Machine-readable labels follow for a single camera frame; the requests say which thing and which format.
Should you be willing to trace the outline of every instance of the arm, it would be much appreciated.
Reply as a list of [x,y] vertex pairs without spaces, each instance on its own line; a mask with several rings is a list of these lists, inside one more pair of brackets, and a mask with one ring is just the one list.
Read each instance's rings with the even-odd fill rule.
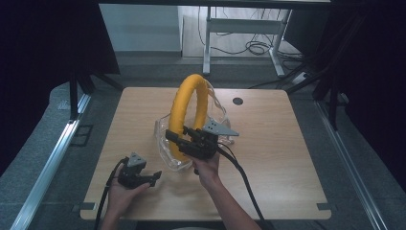
[[111,182],[110,190],[108,191],[107,211],[104,215],[101,230],[118,229],[119,219],[124,215],[132,199],[149,188],[149,183],[145,183],[133,190],[128,190],[122,186],[117,179],[122,167],[123,165],[116,170],[116,174]]
[[219,157],[219,153],[207,161],[191,157],[193,166],[199,171],[200,183],[212,198],[227,229],[260,229],[222,184],[218,176]]

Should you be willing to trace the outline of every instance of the yellow ring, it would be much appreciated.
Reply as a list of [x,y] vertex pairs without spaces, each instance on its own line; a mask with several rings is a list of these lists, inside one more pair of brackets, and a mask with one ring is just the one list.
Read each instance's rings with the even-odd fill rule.
[[[183,137],[183,125],[185,123],[186,110],[194,89],[197,93],[197,108],[194,116],[193,128],[202,128],[206,123],[209,90],[207,88],[206,80],[200,75],[193,74],[183,80],[176,92],[172,109],[170,110],[169,130],[177,133],[180,138]],[[188,158],[179,151],[179,148],[175,143],[169,142],[169,149],[177,160],[188,160]]]

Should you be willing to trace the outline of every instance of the carpeted floor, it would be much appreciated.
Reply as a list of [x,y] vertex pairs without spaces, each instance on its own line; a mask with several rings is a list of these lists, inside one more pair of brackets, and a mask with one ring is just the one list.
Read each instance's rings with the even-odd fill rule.
[[[201,59],[146,57],[121,63],[120,76],[111,76],[123,86],[177,87],[192,73],[201,73]],[[214,88],[249,88],[277,78],[271,61],[214,60],[207,79]],[[31,229],[90,229],[93,221],[82,220],[77,207],[84,200],[93,170],[99,159],[121,92],[97,78],[97,90],[81,121],[91,127],[86,143],[76,137],[65,153],[54,180],[44,196]],[[273,89],[276,84],[261,88]],[[290,95],[305,142],[327,196],[332,217],[328,220],[274,220],[277,229],[373,229],[356,191],[347,176],[336,149],[319,116],[311,92],[314,85]],[[57,87],[50,105],[33,135],[0,178],[0,229],[10,229],[31,187],[54,148],[69,119],[69,110],[61,106],[69,99],[68,84]],[[365,184],[370,189],[389,229],[406,229],[406,195],[396,184],[374,151],[352,125],[340,107],[337,113],[339,132]],[[137,229],[170,229],[192,224],[155,223],[153,228],[139,223]],[[122,221],[121,229],[135,229],[137,222]]]

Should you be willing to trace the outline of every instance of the wooden tabletop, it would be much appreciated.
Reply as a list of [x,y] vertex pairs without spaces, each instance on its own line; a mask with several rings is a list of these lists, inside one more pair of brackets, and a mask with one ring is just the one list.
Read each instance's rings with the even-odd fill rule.
[[[82,210],[94,219],[105,181],[114,166],[135,151],[147,161],[142,174],[163,171],[154,188],[138,196],[125,218],[137,220],[218,220],[213,202],[190,168],[170,170],[159,155],[154,138],[155,121],[168,115],[177,88],[126,88],[107,134],[84,202],[95,210]],[[319,210],[327,200],[305,145],[295,114],[282,90],[216,89],[227,109],[232,129],[239,132],[230,146],[248,175],[266,219],[328,219]],[[242,98],[236,105],[233,98]],[[258,215],[237,169],[223,156],[220,178],[242,208]]]

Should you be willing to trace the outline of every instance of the person's left hand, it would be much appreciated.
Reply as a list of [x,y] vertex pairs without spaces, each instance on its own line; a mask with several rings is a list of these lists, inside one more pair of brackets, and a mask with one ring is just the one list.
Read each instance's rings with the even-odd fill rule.
[[150,186],[149,183],[145,183],[135,189],[127,189],[119,183],[117,178],[122,168],[123,164],[120,165],[116,170],[116,174],[111,182],[110,190],[108,191],[107,213],[109,215],[114,215],[117,218],[124,215],[126,209],[135,196],[144,192]]

